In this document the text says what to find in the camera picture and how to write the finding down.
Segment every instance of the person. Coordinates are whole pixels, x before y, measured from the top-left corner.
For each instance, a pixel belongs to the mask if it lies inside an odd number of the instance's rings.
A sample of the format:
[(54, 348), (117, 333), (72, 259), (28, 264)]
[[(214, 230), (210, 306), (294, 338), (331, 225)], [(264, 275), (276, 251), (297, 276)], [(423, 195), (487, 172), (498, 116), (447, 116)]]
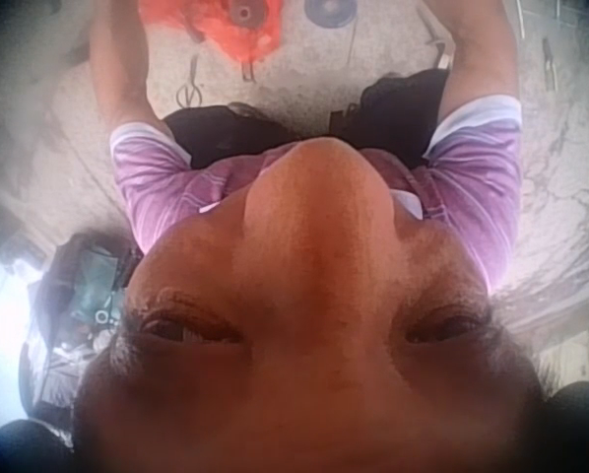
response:
[[(426, 2), (456, 43), (449, 76), (386, 77), (342, 139), (297, 141), (248, 106), (159, 119), (137, 1), (96, 1), (93, 79), (145, 258), (74, 408), (95, 471), (497, 471), (514, 455), (543, 396), (490, 306), (520, 207), (516, 40), (502, 0)], [(417, 158), (389, 151), (409, 142)]]

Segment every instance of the purple sleeve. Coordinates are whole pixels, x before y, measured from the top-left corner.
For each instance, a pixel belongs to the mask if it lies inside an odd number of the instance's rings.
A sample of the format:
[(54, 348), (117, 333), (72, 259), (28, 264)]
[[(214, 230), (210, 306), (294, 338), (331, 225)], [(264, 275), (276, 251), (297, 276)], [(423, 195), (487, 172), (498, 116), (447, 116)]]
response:
[(521, 126), (501, 119), (461, 128), (433, 146), (431, 175), (452, 227), (490, 292), (511, 259), (520, 216)]
[(111, 136), (115, 182), (133, 235), (144, 252), (176, 223), (184, 192), (197, 171), (176, 143), (146, 124), (124, 125)]

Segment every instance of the eye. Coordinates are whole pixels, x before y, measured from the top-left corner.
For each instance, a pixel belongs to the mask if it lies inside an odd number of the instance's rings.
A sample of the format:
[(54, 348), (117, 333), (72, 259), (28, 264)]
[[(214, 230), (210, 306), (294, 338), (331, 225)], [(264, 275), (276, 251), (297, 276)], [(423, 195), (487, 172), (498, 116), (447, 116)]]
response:
[(406, 335), (410, 343), (438, 343), (475, 332), (489, 323), (488, 317), (472, 315), (436, 316), (420, 322)]
[(191, 323), (160, 318), (148, 322), (144, 333), (163, 338), (170, 342), (188, 344), (240, 343), (241, 336), (235, 330), (223, 325)]

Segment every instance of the white sleeve cuff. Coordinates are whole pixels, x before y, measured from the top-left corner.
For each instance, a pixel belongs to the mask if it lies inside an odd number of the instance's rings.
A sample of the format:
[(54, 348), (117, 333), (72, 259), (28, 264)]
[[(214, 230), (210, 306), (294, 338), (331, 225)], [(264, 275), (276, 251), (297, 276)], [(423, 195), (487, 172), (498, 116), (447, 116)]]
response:
[(114, 156), (115, 148), (117, 147), (117, 145), (121, 144), (126, 140), (134, 138), (151, 140), (169, 146), (181, 159), (183, 159), (187, 163), (188, 166), (191, 165), (191, 155), (187, 153), (184, 149), (182, 149), (178, 145), (178, 143), (176, 143), (169, 136), (167, 136), (165, 133), (162, 133), (154, 126), (139, 121), (125, 123), (115, 128), (115, 130), (113, 130), (113, 132), (110, 134), (109, 140), (110, 155)]
[(439, 124), (430, 140), (425, 157), (429, 158), (436, 145), (462, 128), (476, 128), (500, 120), (512, 120), (522, 127), (520, 100), (513, 96), (487, 96), (470, 101), (450, 113)]

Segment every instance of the striped shirt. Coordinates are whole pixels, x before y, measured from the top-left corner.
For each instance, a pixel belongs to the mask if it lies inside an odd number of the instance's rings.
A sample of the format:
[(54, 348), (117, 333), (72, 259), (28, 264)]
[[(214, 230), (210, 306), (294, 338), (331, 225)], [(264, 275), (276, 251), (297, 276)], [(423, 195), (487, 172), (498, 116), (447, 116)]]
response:
[[(520, 102), (509, 96), (462, 106), (435, 131), (426, 153), (429, 166), (413, 171), (385, 151), (360, 150), (407, 210), (458, 234), (490, 291), (504, 275), (517, 236), (521, 116)], [(169, 227), (218, 205), (293, 146), (193, 170), (191, 157), (152, 126), (120, 126), (110, 148), (135, 239), (148, 252)]]

